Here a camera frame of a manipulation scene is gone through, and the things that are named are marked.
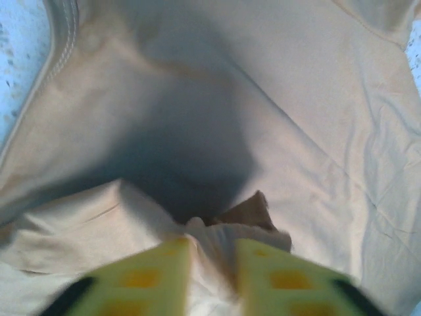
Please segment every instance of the yellow object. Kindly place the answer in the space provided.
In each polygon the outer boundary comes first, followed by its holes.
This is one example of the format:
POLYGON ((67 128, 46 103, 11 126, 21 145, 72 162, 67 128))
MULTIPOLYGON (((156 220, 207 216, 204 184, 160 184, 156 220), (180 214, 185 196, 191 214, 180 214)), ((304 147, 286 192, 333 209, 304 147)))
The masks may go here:
POLYGON ((236 248, 244 316, 365 315, 333 284, 346 276, 254 240, 236 248))
POLYGON ((164 242, 88 273, 95 283, 68 316, 184 316, 190 241, 164 242))

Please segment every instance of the brown fabric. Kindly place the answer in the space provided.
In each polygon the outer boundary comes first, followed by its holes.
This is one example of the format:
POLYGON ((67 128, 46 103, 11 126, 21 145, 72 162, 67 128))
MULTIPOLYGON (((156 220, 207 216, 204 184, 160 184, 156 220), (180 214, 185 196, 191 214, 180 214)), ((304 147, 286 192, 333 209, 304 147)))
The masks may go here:
POLYGON ((222 223, 245 224, 247 226, 257 226, 269 232, 278 231, 270 218, 268 203, 261 191, 257 191, 252 197, 221 215, 203 219, 203 222, 206 226, 222 223))

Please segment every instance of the light blue surface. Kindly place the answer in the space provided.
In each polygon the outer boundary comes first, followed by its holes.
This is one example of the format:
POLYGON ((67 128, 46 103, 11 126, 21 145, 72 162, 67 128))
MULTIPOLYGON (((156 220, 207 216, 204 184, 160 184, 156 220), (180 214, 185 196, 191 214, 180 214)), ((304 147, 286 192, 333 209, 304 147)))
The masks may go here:
MULTIPOLYGON (((42 0, 0 0, 0 147, 49 52, 49 25, 42 0)), ((406 50, 421 93, 421 21, 406 50)), ((421 303, 411 316, 421 316, 421 303)))

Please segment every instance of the yellow plastic part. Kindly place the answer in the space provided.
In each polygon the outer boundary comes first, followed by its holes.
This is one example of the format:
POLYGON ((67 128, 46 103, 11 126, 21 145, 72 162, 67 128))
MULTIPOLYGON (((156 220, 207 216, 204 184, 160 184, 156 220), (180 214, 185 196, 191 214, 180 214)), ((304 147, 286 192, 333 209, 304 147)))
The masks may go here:
POLYGON ((254 240, 236 249, 244 316, 362 315, 332 284, 345 275, 254 240))
POLYGON ((164 242, 88 273, 95 284, 66 316, 184 316, 190 241, 164 242))

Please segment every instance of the beige fabric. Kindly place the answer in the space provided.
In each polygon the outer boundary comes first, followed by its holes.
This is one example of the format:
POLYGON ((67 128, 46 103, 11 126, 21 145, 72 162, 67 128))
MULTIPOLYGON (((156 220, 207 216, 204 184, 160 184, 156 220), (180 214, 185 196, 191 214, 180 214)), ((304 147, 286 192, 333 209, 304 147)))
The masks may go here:
POLYGON ((421 103, 402 47, 416 1, 378 3, 81 0, 76 14, 47 1, 53 50, 3 150, 0 222, 116 178, 179 221, 262 190, 297 254, 408 315, 421 103))

